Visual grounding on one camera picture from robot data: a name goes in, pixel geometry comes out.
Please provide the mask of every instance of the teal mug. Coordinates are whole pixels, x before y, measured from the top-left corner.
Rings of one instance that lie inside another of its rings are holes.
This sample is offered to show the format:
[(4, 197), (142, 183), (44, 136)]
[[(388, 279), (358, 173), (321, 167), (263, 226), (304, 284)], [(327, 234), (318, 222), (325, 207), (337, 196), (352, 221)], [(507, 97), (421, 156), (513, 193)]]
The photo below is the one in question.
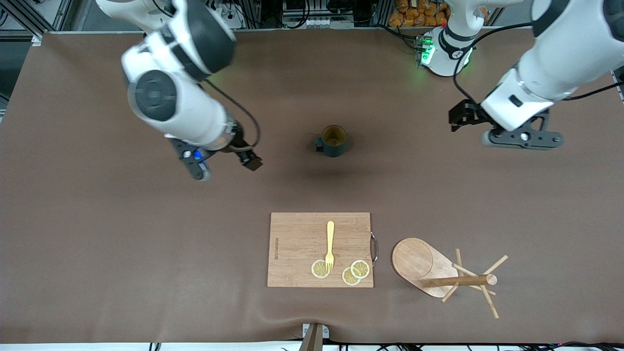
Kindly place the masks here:
[(347, 150), (347, 133), (341, 126), (328, 126), (316, 140), (316, 151), (330, 157), (338, 157)]

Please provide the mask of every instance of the brown tabletop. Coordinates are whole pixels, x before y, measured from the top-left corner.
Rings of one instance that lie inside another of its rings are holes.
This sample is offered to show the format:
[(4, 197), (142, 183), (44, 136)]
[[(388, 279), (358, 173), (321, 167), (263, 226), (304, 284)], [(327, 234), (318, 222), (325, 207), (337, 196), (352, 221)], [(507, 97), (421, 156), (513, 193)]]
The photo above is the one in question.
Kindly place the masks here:
[[(28, 54), (0, 125), (0, 342), (292, 339), (306, 322), (341, 342), (624, 342), (616, 90), (552, 109), (559, 149), (492, 149), (485, 125), (450, 132), (462, 96), (384, 31), (241, 33), (213, 81), (258, 116), (265, 165), (219, 154), (203, 183), (127, 105), (119, 57), (140, 39), (46, 35)], [(488, 38), (460, 81), (481, 100), (531, 44)], [(353, 139), (337, 159), (313, 151), (328, 124)], [(370, 212), (375, 288), (266, 287), (271, 212)], [(509, 255), (500, 320), (478, 291), (443, 304), (402, 280), (406, 237), (475, 272)]]

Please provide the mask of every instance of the fork handle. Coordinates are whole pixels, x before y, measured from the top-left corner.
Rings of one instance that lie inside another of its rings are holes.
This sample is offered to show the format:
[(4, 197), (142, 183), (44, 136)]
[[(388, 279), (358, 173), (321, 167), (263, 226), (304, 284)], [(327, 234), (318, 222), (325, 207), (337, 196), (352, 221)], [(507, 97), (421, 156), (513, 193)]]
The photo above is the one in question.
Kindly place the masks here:
[(334, 244), (334, 222), (327, 222), (327, 252), (331, 254), (331, 246)]

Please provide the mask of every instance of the cutting board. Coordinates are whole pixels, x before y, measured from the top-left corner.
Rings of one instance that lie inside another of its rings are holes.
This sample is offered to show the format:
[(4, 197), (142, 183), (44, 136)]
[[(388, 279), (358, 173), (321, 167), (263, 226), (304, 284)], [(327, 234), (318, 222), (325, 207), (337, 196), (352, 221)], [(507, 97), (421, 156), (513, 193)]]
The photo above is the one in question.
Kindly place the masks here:
[[(312, 264), (327, 254), (327, 222), (334, 221), (334, 269), (319, 279)], [(371, 273), (353, 288), (373, 287), (370, 213), (272, 213), (269, 287), (349, 288), (342, 273), (355, 260), (365, 260)]]

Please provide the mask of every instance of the lemon slice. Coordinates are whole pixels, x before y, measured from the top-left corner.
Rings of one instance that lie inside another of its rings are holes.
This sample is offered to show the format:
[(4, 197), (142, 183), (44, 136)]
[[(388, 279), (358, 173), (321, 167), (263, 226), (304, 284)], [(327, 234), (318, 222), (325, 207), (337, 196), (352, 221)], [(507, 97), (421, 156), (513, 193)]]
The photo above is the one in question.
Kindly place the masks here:
[(368, 267), (368, 263), (365, 260), (357, 260), (351, 264), (351, 275), (357, 279), (368, 277), (370, 272), (371, 268)]
[(314, 261), (312, 264), (312, 274), (319, 279), (323, 279), (329, 275), (327, 268), (325, 268), (325, 260)]
[(356, 277), (353, 276), (353, 274), (351, 274), (351, 268), (347, 267), (344, 269), (343, 271), (343, 282), (352, 287), (354, 285), (358, 285), (359, 284), (359, 279), (357, 279)]

